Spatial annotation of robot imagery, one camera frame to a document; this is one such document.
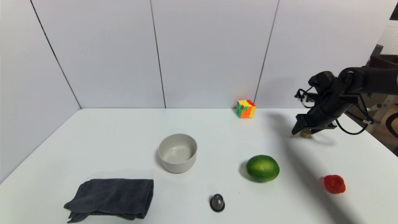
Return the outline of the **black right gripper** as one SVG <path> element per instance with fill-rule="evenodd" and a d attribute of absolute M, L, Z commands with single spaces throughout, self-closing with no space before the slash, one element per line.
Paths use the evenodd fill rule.
<path fill-rule="evenodd" d="M 316 101 L 314 108 L 306 114 L 298 114 L 291 133 L 296 135 L 304 129 L 311 129 L 311 134 L 323 129 L 333 129 L 332 123 L 354 104 L 354 98 L 323 98 Z"/>

